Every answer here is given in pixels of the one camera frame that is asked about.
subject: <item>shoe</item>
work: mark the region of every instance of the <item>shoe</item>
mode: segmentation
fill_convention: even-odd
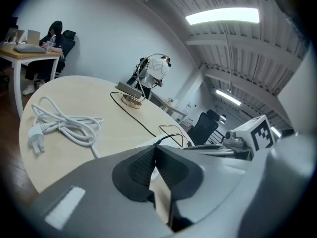
[[[22,92],[23,95],[28,95],[35,92],[34,85],[28,85],[28,87]]]

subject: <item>fluorescent light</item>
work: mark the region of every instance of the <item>fluorescent light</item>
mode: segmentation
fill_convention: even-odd
[[[216,93],[227,98],[228,100],[234,102],[235,104],[237,104],[238,106],[241,104],[241,102],[237,101],[236,99],[232,98],[231,96],[219,91],[219,90],[216,90]]]
[[[210,21],[236,20],[259,23],[259,11],[255,8],[222,8],[207,10],[186,17],[189,24],[194,25]]]
[[[278,136],[278,137],[281,137],[281,133],[278,132],[278,130],[274,127],[271,127],[271,130]]]

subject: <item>white desk leg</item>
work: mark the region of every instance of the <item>white desk leg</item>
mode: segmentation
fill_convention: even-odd
[[[181,120],[179,120],[178,124],[181,124],[185,120],[186,117],[187,116],[183,116],[183,118]]]
[[[53,63],[52,71],[51,71],[51,80],[55,79],[55,73],[56,73],[58,60],[59,58],[54,59],[54,63]]]
[[[14,63],[13,77],[15,103],[16,108],[18,109],[19,117],[21,118],[23,113],[23,105],[21,99],[21,62],[19,60]]]

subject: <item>desk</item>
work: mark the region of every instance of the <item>desk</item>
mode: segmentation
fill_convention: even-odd
[[[14,68],[13,73],[13,83],[14,83],[14,96],[15,103],[18,109],[19,116],[21,118],[23,113],[22,99],[21,99],[21,64],[23,62],[32,62],[38,60],[47,60],[54,59],[52,72],[51,72],[51,80],[55,78],[56,67],[58,63],[58,59],[60,54],[56,52],[49,52],[46,54],[30,54],[30,53],[19,53],[14,51],[13,48],[15,45],[0,45],[0,58],[6,59],[12,62],[12,67]]]
[[[169,104],[169,103],[167,103],[165,100],[163,100],[159,95],[157,95],[157,94],[155,94],[155,93],[151,93],[152,94],[152,96],[154,97],[154,98],[156,98],[159,102],[161,102],[162,103],[162,105],[163,106],[161,106],[161,109],[165,109],[165,108],[168,108],[168,109],[170,109],[170,110],[172,110],[172,111],[174,111],[174,112],[176,112],[176,113],[178,113],[178,114],[180,114],[180,115],[182,115],[183,116],[183,118],[178,122],[178,124],[181,124],[183,121],[184,121],[184,119],[187,117],[187,114],[185,114],[184,112],[181,112],[180,110],[178,110],[176,107],[173,107],[171,104]]]
[[[66,115],[85,115],[105,119],[95,143],[101,156],[137,147],[153,138],[117,106],[109,95],[113,91],[120,92],[115,88],[115,84],[102,79],[67,76],[48,82],[32,95],[21,118],[19,145],[25,169],[38,192],[43,191],[79,165],[94,158],[91,148],[79,146],[58,132],[45,135],[45,152],[36,157],[28,146],[27,133],[34,118],[31,104],[38,103],[42,96],[51,97]],[[159,131],[159,125],[176,125],[190,140],[183,128],[152,102],[144,100],[140,109],[133,109],[121,102],[121,96],[113,94],[116,101],[153,134],[162,133]],[[52,111],[52,107],[47,102],[43,102],[41,106]],[[179,133],[178,128],[165,127],[164,130],[168,134]],[[181,143],[180,137],[175,137],[175,140]],[[187,140],[184,139],[184,147],[186,146]]]

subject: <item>bottle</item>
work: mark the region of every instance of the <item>bottle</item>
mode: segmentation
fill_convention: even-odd
[[[56,35],[54,34],[54,35],[51,37],[51,39],[50,39],[50,41],[49,41],[49,43],[48,43],[48,48],[46,49],[47,52],[51,52],[53,43],[55,42],[55,39],[56,39]]]

